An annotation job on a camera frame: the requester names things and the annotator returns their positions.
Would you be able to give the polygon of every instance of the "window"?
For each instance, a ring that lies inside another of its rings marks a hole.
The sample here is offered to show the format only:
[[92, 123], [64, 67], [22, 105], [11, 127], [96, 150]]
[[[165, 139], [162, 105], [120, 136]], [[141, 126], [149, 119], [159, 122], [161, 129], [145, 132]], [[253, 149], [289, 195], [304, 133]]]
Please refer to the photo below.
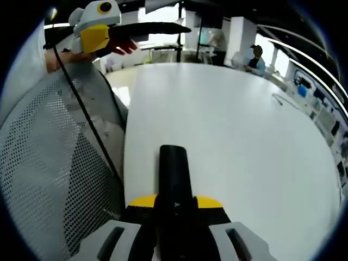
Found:
[[289, 66], [289, 57], [282, 51], [278, 50], [276, 63], [274, 64], [274, 68], [276, 71], [279, 71], [282, 77], [287, 75], [287, 70]]
[[[162, 7], [151, 13], [146, 14], [145, 8], [140, 8], [138, 12], [138, 21], [140, 23], [144, 22], [174, 22], [178, 20], [179, 17], [179, 4], [174, 7]], [[183, 26], [186, 25], [186, 12], [182, 9], [182, 18], [184, 21]], [[178, 34], [150, 34], [148, 36], [148, 41], [139, 42], [140, 45], [165, 45], [165, 44], [175, 44], [178, 40]], [[181, 35], [181, 44], [185, 43], [185, 34]]]
[[255, 45], [259, 45], [262, 48], [262, 59], [265, 61], [266, 66], [270, 66], [273, 57], [274, 45], [268, 42], [262, 35], [256, 34]]

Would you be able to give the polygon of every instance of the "wall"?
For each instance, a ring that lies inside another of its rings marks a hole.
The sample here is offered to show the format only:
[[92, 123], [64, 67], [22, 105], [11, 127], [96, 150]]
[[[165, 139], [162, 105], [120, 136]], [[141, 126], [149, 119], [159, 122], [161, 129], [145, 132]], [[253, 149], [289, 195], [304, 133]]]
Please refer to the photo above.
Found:
[[[295, 74], [296, 71], [299, 71], [299, 75], [301, 75], [301, 77], [303, 77], [304, 79], [308, 80], [312, 85], [314, 84], [313, 88], [314, 90], [316, 88], [318, 88], [324, 95], [325, 97], [336, 107], [339, 108], [338, 104], [336, 103], [336, 101], [331, 97], [331, 95], [326, 91], [326, 89], [319, 84], [312, 76], [310, 76], [306, 71], [304, 71], [303, 69], [297, 67], [296, 65], [294, 65], [293, 63], [289, 63], [289, 67], [287, 70], [287, 76], [286, 79], [287, 80], [293, 80], [295, 78]], [[338, 120], [341, 125], [342, 128], [345, 131], [348, 131], [348, 124], [346, 123], [342, 113], [339, 110], [334, 110], [334, 115], [336, 120]]]
[[225, 64], [231, 65], [231, 60], [239, 52], [239, 56], [255, 43], [256, 25], [244, 17], [232, 17], [227, 42]]
[[231, 18], [225, 60], [231, 60], [234, 54], [240, 50], [243, 34], [243, 20], [243, 17]]
[[138, 11], [123, 13], [121, 15], [121, 24], [130, 24], [130, 23], [137, 23], [138, 22]]
[[244, 53], [255, 43], [256, 24], [248, 19], [243, 20], [243, 34], [241, 36], [240, 51]]
[[185, 34], [184, 47], [188, 49], [197, 49], [199, 28], [194, 28], [195, 12], [186, 11], [186, 27], [191, 29], [191, 32]]

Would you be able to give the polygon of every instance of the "ceiling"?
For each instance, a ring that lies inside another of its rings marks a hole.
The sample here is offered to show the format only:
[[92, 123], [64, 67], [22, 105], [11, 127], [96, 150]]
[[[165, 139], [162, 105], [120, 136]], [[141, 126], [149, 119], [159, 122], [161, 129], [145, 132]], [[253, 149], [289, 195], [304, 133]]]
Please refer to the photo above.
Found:
[[[46, 23], [66, 23], [70, 13], [74, 11], [75, 8], [84, 8], [89, 2], [91, 1], [64, 1], [58, 7], [58, 13], [54, 20], [46, 20]], [[117, 0], [117, 2], [119, 3], [122, 13], [135, 11], [140, 7], [145, 6], [145, 0]], [[252, 1], [240, 1], [236, 4], [236, 1], [229, 0], [186, 0], [183, 2], [183, 6], [187, 10], [198, 11], [204, 16], [244, 16], [255, 24], [274, 26], [298, 34], [320, 46], [322, 49], [325, 49], [329, 55], [319, 48], [314, 47], [308, 41], [302, 40], [290, 33], [268, 28], [268, 30], [275, 35], [278, 40], [303, 51], [314, 60], [318, 61], [329, 70], [336, 79], [340, 79], [342, 85], [345, 86], [346, 79], [344, 76], [346, 75], [346, 72], [343, 69], [346, 68], [346, 52], [343, 51], [345, 46], [340, 41], [341, 37], [339, 32], [335, 32], [339, 29], [341, 24], [345, 24], [343, 23], [343, 19], [346, 15], [344, 14], [344, 10], [338, 8], [337, 5], [332, 4], [324, 7], [314, 6], [307, 1], [295, 4], [283, 1], [267, 3], [264, 3], [264, 1], [257, 1], [255, 3]], [[258, 32], [264, 36], [270, 37], [263, 30], [258, 29]], [[321, 35], [326, 37], [325, 45], [318, 36], [318, 32], [321, 32]], [[45, 30], [46, 41], [52, 42], [53, 39], [59, 41], [71, 33], [72, 28]], [[275, 45], [285, 53], [288, 53], [288, 51], [282, 46]], [[322, 69], [302, 55], [296, 52], [293, 52], [293, 54], [301, 64], [318, 75], [328, 86], [333, 85], [334, 81], [324, 73]], [[341, 64], [340, 70], [338, 70], [337, 67], [338, 62]]]

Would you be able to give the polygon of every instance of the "person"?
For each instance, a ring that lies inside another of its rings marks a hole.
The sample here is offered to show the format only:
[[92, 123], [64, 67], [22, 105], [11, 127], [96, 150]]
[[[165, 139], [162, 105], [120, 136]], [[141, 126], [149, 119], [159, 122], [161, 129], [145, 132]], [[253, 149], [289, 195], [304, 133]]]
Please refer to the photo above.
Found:
[[[41, 22], [20, 49], [3, 89], [0, 89], [0, 127], [19, 100], [37, 84], [47, 73], [60, 69], [53, 50], [44, 50], [44, 24]], [[109, 41], [107, 48], [112, 52], [125, 55], [137, 49], [132, 41]], [[59, 57], [63, 64], [82, 60], [93, 60], [92, 54], [61, 52]]]
[[262, 59], [262, 48], [259, 45], [252, 45], [250, 48], [253, 50], [253, 55], [247, 53], [243, 59], [243, 65], [246, 72], [252, 72], [259, 76], [262, 76], [265, 71], [265, 62]]

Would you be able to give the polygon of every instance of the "white table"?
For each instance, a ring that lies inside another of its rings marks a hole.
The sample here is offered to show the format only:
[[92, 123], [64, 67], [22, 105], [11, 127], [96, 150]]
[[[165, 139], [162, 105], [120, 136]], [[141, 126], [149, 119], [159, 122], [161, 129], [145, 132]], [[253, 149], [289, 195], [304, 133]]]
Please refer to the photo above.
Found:
[[336, 221], [339, 189], [315, 124], [271, 94], [291, 98], [266, 79], [211, 65], [143, 65], [135, 82], [126, 204], [157, 192], [160, 146], [183, 146], [194, 195], [219, 200], [278, 260], [308, 260]]

